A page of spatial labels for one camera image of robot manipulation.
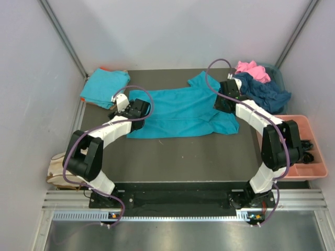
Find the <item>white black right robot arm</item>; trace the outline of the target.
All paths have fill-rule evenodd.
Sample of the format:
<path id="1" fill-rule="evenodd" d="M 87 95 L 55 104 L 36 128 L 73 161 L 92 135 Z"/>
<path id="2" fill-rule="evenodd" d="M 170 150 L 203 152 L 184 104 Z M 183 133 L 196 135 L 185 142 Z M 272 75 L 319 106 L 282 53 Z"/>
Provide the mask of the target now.
<path id="1" fill-rule="evenodd" d="M 294 120 L 277 118 L 240 94 L 235 79 L 220 82 L 214 107 L 244 120 L 262 137 L 262 163 L 257 173 L 247 182 L 241 195 L 229 198 L 236 209 L 256 207 L 270 194 L 273 184 L 284 178 L 289 168 L 302 158 L 298 125 Z"/>

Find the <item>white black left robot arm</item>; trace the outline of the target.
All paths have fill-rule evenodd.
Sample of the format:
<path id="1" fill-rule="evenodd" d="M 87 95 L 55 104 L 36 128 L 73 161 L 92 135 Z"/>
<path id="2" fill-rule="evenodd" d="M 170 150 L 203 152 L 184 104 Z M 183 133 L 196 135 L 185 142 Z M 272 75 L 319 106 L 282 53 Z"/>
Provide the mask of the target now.
<path id="1" fill-rule="evenodd" d="M 69 171 L 79 181 L 72 184 L 86 186 L 91 193 L 91 208 L 111 208 L 119 202 L 115 184 L 103 173 L 104 148 L 122 136 L 140 130 L 151 113 L 151 104 L 141 99 L 126 100 L 109 116 L 103 125 L 75 131 L 63 159 L 63 177 Z"/>

